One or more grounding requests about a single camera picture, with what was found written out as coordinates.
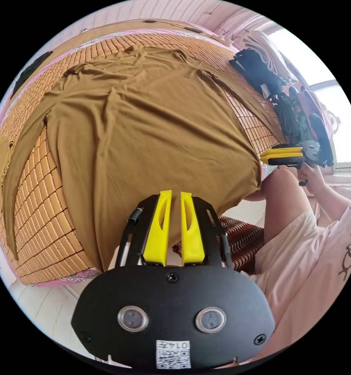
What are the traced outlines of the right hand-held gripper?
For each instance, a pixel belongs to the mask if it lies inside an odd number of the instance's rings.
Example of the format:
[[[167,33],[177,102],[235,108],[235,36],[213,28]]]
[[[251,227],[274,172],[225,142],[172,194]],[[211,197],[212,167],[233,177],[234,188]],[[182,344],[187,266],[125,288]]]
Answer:
[[[334,157],[323,120],[315,113],[310,117],[311,129],[316,140],[304,140],[298,144],[280,144],[267,150],[260,161],[270,166],[286,166],[299,169],[301,164],[318,165],[321,168],[333,167]]]

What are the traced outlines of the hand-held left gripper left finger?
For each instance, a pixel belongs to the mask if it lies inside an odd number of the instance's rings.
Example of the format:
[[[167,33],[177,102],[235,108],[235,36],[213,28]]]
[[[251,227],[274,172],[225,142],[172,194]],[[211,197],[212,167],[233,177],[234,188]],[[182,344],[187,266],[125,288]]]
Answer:
[[[161,191],[154,207],[143,252],[145,263],[166,265],[172,191]]]

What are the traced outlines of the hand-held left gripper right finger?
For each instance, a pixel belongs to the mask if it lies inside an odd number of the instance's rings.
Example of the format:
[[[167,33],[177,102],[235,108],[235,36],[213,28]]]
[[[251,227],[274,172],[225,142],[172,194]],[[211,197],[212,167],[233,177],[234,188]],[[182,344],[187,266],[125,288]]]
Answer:
[[[181,192],[180,206],[182,266],[202,264],[205,252],[191,193]]]

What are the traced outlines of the person's right hand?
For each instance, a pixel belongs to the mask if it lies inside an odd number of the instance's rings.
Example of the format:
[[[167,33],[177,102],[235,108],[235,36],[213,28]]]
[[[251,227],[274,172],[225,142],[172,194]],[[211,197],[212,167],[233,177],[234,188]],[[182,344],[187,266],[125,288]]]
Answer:
[[[328,188],[318,165],[310,166],[303,162],[297,170],[297,177],[299,182],[305,183],[308,192],[315,198],[325,193]]]

